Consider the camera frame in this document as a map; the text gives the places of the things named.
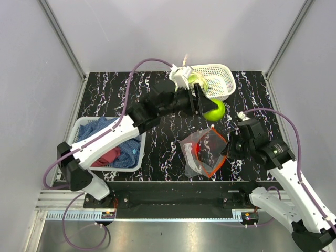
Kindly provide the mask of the fake green apple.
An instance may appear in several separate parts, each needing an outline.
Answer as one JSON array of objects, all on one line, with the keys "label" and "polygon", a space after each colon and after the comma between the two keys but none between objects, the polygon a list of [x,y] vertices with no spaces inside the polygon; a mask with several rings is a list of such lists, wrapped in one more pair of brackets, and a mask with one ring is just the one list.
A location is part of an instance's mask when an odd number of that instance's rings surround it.
[{"label": "fake green apple", "polygon": [[203,117],[209,121],[218,121],[225,115],[225,105],[224,102],[221,100],[215,98],[211,100],[218,106],[218,108],[208,113],[205,113]]}]

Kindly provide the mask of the clear zip top bag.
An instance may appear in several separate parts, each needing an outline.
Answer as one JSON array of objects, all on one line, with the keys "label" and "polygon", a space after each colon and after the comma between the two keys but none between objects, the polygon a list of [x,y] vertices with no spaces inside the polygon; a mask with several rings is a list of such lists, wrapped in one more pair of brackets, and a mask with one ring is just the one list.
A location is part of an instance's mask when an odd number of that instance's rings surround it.
[{"label": "clear zip top bag", "polygon": [[[196,143],[199,143],[201,148],[198,157],[195,155]],[[210,178],[226,160],[221,151],[227,145],[227,141],[214,127],[196,131],[179,144],[186,162],[184,171],[188,178],[198,175]]]}]

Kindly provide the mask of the fake green white cabbage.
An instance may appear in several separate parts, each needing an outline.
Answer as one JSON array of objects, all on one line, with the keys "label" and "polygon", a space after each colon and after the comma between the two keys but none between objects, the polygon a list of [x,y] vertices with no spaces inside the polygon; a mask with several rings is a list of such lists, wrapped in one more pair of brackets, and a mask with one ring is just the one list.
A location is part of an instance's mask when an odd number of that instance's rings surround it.
[{"label": "fake green white cabbage", "polygon": [[188,86],[191,89],[194,89],[194,86],[196,84],[200,85],[200,88],[204,91],[207,92],[209,85],[207,80],[204,78],[204,76],[198,72],[193,72],[189,77],[188,77]]}]

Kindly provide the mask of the fake green onion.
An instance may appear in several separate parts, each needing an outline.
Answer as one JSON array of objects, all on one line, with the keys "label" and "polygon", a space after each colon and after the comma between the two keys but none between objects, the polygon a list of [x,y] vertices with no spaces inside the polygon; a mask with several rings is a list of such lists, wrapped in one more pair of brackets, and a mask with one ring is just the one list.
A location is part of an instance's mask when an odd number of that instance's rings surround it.
[{"label": "fake green onion", "polygon": [[188,59],[188,54],[185,54],[184,58],[183,58],[183,61],[182,61],[182,67],[185,67],[186,66],[186,61]]}]

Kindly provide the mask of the fake red fruit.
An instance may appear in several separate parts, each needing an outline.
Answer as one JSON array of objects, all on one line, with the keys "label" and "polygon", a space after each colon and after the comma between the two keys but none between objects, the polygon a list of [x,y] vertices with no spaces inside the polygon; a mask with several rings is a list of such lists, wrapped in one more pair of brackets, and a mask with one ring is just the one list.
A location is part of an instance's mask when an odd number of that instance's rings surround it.
[{"label": "fake red fruit", "polygon": [[196,143],[195,145],[195,155],[198,157],[199,153],[200,153],[200,144],[199,143]]}]

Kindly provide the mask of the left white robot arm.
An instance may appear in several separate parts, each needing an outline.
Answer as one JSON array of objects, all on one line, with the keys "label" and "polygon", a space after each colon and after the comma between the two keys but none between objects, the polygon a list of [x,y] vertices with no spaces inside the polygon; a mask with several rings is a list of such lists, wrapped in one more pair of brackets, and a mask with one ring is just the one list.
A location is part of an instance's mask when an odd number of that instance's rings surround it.
[{"label": "left white robot arm", "polygon": [[106,182],[89,170],[94,161],[121,143],[157,126],[163,116],[180,111],[188,116],[200,116],[218,108],[199,84],[191,90],[176,88],[171,80],[160,80],[114,123],[80,142],[59,144],[59,168],[71,191],[90,194],[99,206],[107,208],[113,203],[113,195]]}]

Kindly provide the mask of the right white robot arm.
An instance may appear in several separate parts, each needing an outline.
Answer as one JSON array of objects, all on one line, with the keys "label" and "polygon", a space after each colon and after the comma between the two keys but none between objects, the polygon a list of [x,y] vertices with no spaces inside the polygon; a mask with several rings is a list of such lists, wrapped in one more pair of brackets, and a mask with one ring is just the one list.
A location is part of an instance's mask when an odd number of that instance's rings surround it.
[{"label": "right white robot arm", "polygon": [[253,159],[267,170],[285,190],[292,205],[271,195],[257,182],[240,189],[239,204],[258,207],[281,223],[302,251],[322,251],[335,241],[335,214],[313,190],[302,171],[299,159],[282,139],[269,140],[256,119],[238,121],[238,131],[230,133],[222,151],[231,159]]}]

